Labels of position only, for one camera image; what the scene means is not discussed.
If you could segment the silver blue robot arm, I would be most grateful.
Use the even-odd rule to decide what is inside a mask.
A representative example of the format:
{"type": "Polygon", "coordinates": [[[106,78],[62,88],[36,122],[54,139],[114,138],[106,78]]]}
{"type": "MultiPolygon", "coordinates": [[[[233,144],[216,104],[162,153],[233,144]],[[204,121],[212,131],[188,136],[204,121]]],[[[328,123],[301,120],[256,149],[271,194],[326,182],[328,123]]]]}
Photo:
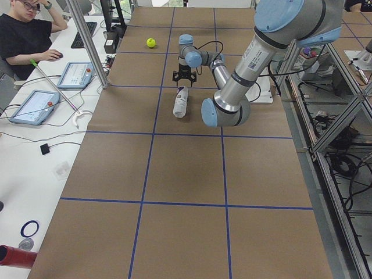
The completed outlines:
{"type": "Polygon", "coordinates": [[[202,102],[201,115],[209,127],[239,126],[251,112],[246,93],[273,56],[292,41],[313,47],[336,41],[341,33],[343,1],[260,1],[254,17],[254,36],[234,71],[229,73],[224,56],[200,51],[189,34],[179,37],[179,70],[173,81],[196,82],[193,68],[210,68],[218,91],[202,102]]]}

